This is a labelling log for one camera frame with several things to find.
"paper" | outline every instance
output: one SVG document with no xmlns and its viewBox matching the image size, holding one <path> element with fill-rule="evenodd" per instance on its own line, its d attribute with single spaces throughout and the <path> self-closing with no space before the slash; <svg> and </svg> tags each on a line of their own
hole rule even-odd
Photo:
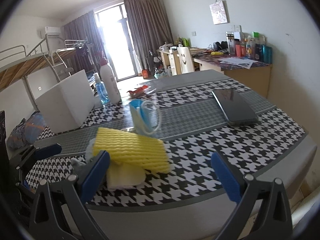
<svg viewBox="0 0 320 240">
<path fill-rule="evenodd" d="M 232 64 L 232 65 L 237 65 L 239 67 L 243 67 L 246 69 L 250 69 L 252 64 L 258 62 L 256 60 L 252 59 L 241 59 L 238 57 L 229 57 L 229 58 L 224 58 L 220 63 L 225 63 L 225 64 Z"/>
</svg>

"chair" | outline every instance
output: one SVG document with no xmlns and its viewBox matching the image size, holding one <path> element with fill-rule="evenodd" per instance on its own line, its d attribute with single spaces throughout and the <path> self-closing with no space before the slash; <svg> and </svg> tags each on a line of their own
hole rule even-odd
<svg viewBox="0 0 320 240">
<path fill-rule="evenodd" d="M 54 133 L 79 128 L 94 107 L 85 71 L 67 77 L 36 99 L 38 109 Z"/>
<path fill-rule="evenodd" d="M 188 47 L 178 47 L 182 74 L 195 71 L 193 59 Z"/>
</svg>

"black and white tablecloth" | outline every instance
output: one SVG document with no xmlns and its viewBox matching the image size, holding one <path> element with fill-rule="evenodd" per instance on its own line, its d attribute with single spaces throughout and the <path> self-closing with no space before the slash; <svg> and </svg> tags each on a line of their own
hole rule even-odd
<svg viewBox="0 0 320 240">
<path fill-rule="evenodd" d="M 259 115 L 260 122 L 229 127 L 212 97 L 213 89 L 233 88 Z M 211 168 L 211 153 L 220 151 L 242 173 L 261 174 L 289 154 L 306 136 L 305 131 L 281 109 L 239 82 L 228 79 L 157 92 L 143 99 L 155 101 L 163 125 L 156 137 L 164 141 L 171 172 L 146 171 L 146 181 L 130 190 L 110 192 L 103 185 L 88 203 L 89 208 L 147 207 L 157 210 L 195 203 L 222 194 L 219 179 Z M 54 158 L 38 161 L 27 176 L 31 187 L 41 179 L 65 179 L 71 173 L 70 160 L 84 161 L 85 148 L 98 127 L 122 129 L 133 126 L 128 104 L 119 103 L 92 110 L 78 130 L 55 135 L 46 127 L 35 146 L 62 145 Z"/>
</svg>

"phone screen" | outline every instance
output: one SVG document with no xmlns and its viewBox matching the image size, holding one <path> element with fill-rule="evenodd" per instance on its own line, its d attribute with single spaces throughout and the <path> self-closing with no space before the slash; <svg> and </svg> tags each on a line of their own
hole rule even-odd
<svg viewBox="0 0 320 240">
<path fill-rule="evenodd" d="M 241 124 L 258 121 L 255 112 L 237 91 L 233 89 L 213 90 L 212 94 L 228 122 Z"/>
</svg>

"brown curtain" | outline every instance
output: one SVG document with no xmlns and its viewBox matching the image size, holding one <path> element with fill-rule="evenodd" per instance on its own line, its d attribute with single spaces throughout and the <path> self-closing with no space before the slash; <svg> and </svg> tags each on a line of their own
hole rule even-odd
<svg viewBox="0 0 320 240">
<path fill-rule="evenodd" d="M 124 0 L 134 49 L 141 66 L 148 69 L 148 51 L 156 53 L 164 42 L 172 43 L 167 14 L 159 0 Z"/>
<path fill-rule="evenodd" d="M 96 55 L 97 60 L 101 59 L 100 52 L 103 52 L 103 54 L 105 55 L 102 38 L 100 36 L 93 11 L 90 11 L 73 20 L 72 22 L 64 25 L 63 28 L 66 40 L 88 39 L 89 43 L 93 43 L 94 52 L 92 52 L 92 56 Z M 71 64 L 75 73 L 83 69 L 86 72 L 94 69 L 94 66 L 90 64 L 88 57 L 83 57 L 79 54 L 76 54 L 71 58 Z M 100 66 L 97 65 L 96 67 L 98 71 L 100 71 Z"/>
</svg>

